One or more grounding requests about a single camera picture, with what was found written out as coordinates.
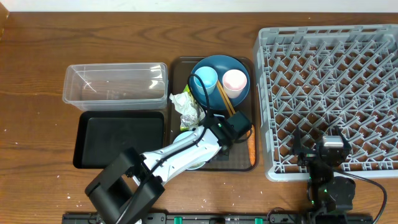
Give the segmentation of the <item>light blue bowl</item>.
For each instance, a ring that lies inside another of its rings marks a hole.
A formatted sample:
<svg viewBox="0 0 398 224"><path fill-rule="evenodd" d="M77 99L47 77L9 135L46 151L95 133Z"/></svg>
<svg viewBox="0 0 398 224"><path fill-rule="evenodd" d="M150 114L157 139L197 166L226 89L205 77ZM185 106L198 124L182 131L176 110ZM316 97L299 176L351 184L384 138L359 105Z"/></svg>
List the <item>light blue bowl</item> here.
<svg viewBox="0 0 398 224"><path fill-rule="evenodd" d="M185 131L185 132L182 132L181 134L179 134L179 135L174 139L173 143L176 143L176 142L178 142L178 141L181 141L182 139L188 137L188 136L191 135L192 133L193 133L193 131ZM197 169L203 167L204 165L205 165L205 162L199 162L199 163L196 163L196 164L190 166L189 168L187 168L187 170L197 170Z"/></svg>

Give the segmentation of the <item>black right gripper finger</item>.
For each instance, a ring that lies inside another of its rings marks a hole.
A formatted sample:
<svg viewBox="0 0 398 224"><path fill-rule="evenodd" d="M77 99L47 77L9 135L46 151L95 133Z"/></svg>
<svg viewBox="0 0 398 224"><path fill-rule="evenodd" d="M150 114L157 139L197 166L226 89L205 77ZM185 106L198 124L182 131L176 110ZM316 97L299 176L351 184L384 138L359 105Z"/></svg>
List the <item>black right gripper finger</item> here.
<svg viewBox="0 0 398 224"><path fill-rule="evenodd" d="M337 135L339 135L341 142L342 142L342 146L341 148L350 148L351 144L349 143L349 141L345 138L345 135L342 133L341 128L338 126L334 127L335 132L337 133Z"/></svg>
<svg viewBox="0 0 398 224"><path fill-rule="evenodd" d="M293 141L293 145L291 147L291 153L293 155L297 156L302 152L300 128L298 126L295 128L293 135L294 135L294 141Z"/></svg>

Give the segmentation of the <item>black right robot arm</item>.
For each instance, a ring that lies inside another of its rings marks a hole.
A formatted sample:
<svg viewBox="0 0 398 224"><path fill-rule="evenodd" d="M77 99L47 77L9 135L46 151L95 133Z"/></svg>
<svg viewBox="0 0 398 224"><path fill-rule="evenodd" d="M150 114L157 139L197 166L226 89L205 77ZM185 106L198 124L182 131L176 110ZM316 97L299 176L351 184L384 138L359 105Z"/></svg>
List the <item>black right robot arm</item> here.
<svg viewBox="0 0 398 224"><path fill-rule="evenodd" d="M334 135L322 136L312 148L304 146L300 128L295 128L290 152L310 175L307 197L313 208L305 215L307 223L348 223L346 212L353 209L356 184L347 177L336 177L333 169L345 161L350 150L337 126Z"/></svg>

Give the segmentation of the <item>orange carrot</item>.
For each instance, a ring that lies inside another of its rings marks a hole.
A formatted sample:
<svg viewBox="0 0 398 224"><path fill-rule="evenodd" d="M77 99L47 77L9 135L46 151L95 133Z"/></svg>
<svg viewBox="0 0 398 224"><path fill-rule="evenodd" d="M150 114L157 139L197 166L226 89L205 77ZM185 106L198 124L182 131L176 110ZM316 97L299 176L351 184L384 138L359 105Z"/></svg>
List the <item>orange carrot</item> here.
<svg viewBox="0 0 398 224"><path fill-rule="evenodd" d="M249 161L253 166L256 163L256 142L255 142L255 129L251 126L251 129L246 133L247 136L247 146L249 152Z"/></svg>

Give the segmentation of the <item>white paper wrapper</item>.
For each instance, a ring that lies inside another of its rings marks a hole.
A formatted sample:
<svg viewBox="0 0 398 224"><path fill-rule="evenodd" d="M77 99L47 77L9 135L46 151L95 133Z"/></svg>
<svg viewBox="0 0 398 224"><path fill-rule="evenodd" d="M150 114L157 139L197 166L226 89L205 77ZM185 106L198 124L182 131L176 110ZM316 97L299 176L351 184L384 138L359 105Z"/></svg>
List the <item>white paper wrapper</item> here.
<svg viewBox="0 0 398 224"><path fill-rule="evenodd" d="M193 99L191 93L185 91L176 95L170 94L176 112L180 114L180 130L188 131L196 128L205 118L205 112Z"/></svg>

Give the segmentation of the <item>green foil snack wrapper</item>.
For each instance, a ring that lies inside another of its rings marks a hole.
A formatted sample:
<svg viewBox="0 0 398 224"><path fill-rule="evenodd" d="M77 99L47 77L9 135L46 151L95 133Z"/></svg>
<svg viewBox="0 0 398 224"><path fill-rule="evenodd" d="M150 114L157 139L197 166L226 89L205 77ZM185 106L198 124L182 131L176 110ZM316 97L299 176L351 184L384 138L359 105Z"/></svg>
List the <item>green foil snack wrapper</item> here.
<svg viewBox="0 0 398 224"><path fill-rule="evenodd" d="M186 130L197 127L203 118L203 112L194 99L188 85L186 85L183 92L180 94L180 107L182 109L180 127Z"/></svg>

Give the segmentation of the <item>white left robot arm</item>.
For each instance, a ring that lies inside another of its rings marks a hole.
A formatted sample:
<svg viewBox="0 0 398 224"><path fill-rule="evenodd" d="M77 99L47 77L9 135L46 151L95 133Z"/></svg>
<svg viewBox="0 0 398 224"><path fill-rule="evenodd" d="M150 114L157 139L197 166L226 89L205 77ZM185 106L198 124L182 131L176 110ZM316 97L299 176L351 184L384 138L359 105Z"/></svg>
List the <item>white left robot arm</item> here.
<svg viewBox="0 0 398 224"><path fill-rule="evenodd" d="M228 119L207 117L189 136L167 147L143 154L133 148L121 152L85 193L105 223L136 223L160 198L168 181L228 149L250 128L242 113Z"/></svg>

